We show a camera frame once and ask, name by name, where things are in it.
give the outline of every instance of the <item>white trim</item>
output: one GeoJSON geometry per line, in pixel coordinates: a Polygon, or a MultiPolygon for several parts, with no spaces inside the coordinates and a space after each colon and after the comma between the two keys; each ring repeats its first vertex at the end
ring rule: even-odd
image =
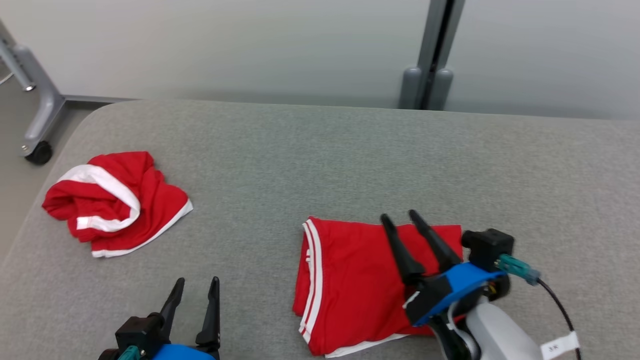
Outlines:
{"type": "Polygon", "coordinates": [[[126,255],[132,251],[138,250],[141,247],[145,246],[146,244],[150,243],[151,241],[153,241],[155,238],[157,238],[158,236],[160,236],[163,232],[165,232],[167,229],[169,229],[173,224],[176,223],[176,221],[178,221],[178,219],[180,219],[181,217],[183,217],[184,215],[187,215],[191,210],[193,210],[193,204],[191,203],[191,200],[187,200],[187,203],[182,207],[182,209],[180,209],[175,216],[169,220],[169,222],[167,222],[164,226],[162,226],[162,228],[160,230],[158,230],[158,232],[151,236],[151,238],[149,238],[147,241],[143,242],[142,244],[132,248],[132,249],[127,249],[127,250],[98,250],[98,251],[91,251],[91,255],[94,258],[112,258],[114,256],[121,256],[121,255],[126,255]]]}
{"type": "Polygon", "coordinates": [[[311,230],[311,237],[314,241],[314,263],[316,271],[316,290],[314,292],[313,303],[311,303],[309,319],[307,320],[307,324],[305,326],[307,333],[311,335],[314,330],[314,326],[316,325],[318,312],[320,312],[320,304],[322,302],[323,268],[320,235],[318,235],[316,226],[314,225],[313,221],[311,221],[311,219],[307,220],[307,225],[309,226],[309,230],[311,230]]]}
{"type": "Polygon", "coordinates": [[[408,334],[391,334],[389,337],[387,337],[385,339],[382,339],[382,340],[378,340],[378,341],[363,341],[363,342],[361,342],[361,343],[359,343],[357,345],[353,345],[351,347],[338,348],[334,352],[332,352],[331,354],[326,354],[324,357],[340,357],[340,356],[352,354],[354,352],[358,352],[358,351],[364,350],[366,348],[370,348],[370,347],[374,347],[374,346],[382,344],[382,343],[386,343],[387,341],[401,339],[401,338],[403,338],[405,336],[408,336],[408,334]]]}
{"type": "Polygon", "coordinates": [[[117,219],[105,220],[99,216],[78,217],[76,219],[77,230],[92,228],[105,231],[107,233],[114,233],[133,224],[133,222],[140,216],[140,201],[138,198],[128,187],[126,187],[126,185],[121,183],[102,167],[89,164],[78,165],[62,175],[62,177],[58,179],[58,183],[64,180],[76,181],[78,183],[85,184],[97,184],[111,195],[120,199],[125,205],[129,206],[129,217],[122,221],[117,219]]]}
{"type": "Polygon", "coordinates": [[[314,244],[311,238],[311,232],[309,231],[309,226],[307,223],[302,224],[302,227],[305,229],[305,234],[307,238],[307,243],[309,248],[307,249],[307,265],[309,266],[309,294],[307,295],[307,303],[305,304],[305,312],[302,314],[302,319],[300,320],[300,328],[298,331],[302,334],[302,337],[305,339],[307,343],[311,339],[311,335],[308,332],[305,332],[305,325],[307,324],[307,316],[309,315],[309,309],[311,308],[312,299],[314,296],[314,244]]]}

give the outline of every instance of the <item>white cable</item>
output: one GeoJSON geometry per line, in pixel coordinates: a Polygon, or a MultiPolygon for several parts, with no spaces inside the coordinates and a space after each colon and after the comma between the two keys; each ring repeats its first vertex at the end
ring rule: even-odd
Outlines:
{"type": "Polygon", "coordinates": [[[12,72],[10,72],[10,73],[6,76],[6,78],[4,78],[4,79],[2,79],[2,80],[0,81],[0,85],[4,84],[7,80],[11,79],[11,77],[12,77],[12,76],[13,76],[13,73],[12,73],[12,72]]]}

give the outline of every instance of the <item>white cable label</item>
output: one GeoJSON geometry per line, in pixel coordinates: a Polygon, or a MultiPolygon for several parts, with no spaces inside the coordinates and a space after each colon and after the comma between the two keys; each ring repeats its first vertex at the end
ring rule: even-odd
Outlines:
{"type": "Polygon", "coordinates": [[[578,335],[575,331],[572,331],[567,336],[563,336],[562,338],[540,345],[540,350],[542,350],[543,360],[550,360],[555,359],[567,351],[571,351],[579,347],[578,335]]]}

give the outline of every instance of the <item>folded red cloth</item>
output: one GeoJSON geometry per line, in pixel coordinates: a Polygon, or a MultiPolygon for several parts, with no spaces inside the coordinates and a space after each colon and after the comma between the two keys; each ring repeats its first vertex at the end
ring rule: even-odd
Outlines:
{"type": "Polygon", "coordinates": [[[66,220],[80,242],[90,241],[95,258],[128,254],[193,210],[146,151],[99,155],[72,168],[49,189],[42,207],[66,220]]]}
{"type": "MultiPolygon", "coordinates": [[[[293,311],[300,333],[315,356],[337,357],[411,334],[433,335],[412,327],[404,314],[404,284],[381,225],[310,217],[304,237],[293,311]]],[[[462,258],[459,225],[433,229],[462,258]]],[[[438,262],[413,225],[398,235],[426,275],[438,262]]]]}

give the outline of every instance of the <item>black cable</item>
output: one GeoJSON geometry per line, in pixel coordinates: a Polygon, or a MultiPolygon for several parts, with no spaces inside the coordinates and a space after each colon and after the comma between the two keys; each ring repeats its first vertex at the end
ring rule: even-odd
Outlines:
{"type": "MultiPolygon", "coordinates": [[[[538,278],[538,284],[542,285],[542,287],[549,293],[549,295],[551,295],[551,297],[556,302],[556,305],[558,305],[558,307],[560,308],[560,312],[562,312],[562,315],[564,316],[564,319],[566,320],[566,324],[569,325],[569,330],[574,331],[573,330],[573,324],[571,323],[571,319],[569,319],[569,314],[567,314],[566,310],[564,310],[564,306],[562,306],[562,304],[560,303],[560,300],[556,296],[556,293],[554,293],[554,291],[551,290],[551,288],[549,288],[549,285],[547,285],[540,278],[538,278]]],[[[575,358],[578,359],[578,360],[582,360],[582,355],[580,354],[580,348],[579,347],[575,348],[575,358]]]]}

